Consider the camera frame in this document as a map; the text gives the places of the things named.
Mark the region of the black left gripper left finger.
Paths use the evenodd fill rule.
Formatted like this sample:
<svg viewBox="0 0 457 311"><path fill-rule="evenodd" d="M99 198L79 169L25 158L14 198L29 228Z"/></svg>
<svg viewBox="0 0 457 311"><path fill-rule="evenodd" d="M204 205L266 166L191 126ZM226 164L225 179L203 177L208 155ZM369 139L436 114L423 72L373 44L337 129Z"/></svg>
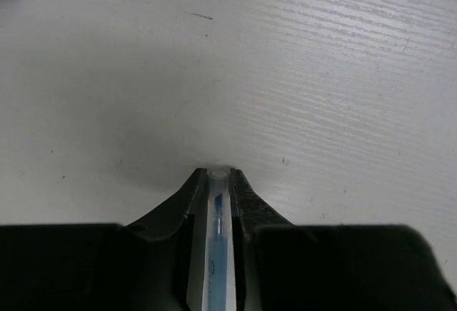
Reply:
<svg viewBox="0 0 457 311"><path fill-rule="evenodd" d="M207 172L116 223L1 227L3 310L200 310Z"/></svg>

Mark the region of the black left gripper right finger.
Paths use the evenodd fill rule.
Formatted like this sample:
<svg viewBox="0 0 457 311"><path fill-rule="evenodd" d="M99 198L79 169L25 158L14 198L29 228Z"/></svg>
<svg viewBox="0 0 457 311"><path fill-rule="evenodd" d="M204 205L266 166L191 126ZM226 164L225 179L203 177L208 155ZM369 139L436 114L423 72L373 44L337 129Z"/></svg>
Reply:
<svg viewBox="0 0 457 311"><path fill-rule="evenodd" d="M402 224L294 225L230 172L237 310L454 310L426 239Z"/></svg>

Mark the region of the light blue pen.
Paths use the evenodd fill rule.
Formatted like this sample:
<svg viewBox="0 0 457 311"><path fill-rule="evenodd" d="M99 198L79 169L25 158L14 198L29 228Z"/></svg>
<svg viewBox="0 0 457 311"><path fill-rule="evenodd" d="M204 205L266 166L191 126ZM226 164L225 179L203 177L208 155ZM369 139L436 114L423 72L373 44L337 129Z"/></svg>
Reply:
<svg viewBox="0 0 457 311"><path fill-rule="evenodd" d="M235 310L229 169L208 173L204 310Z"/></svg>

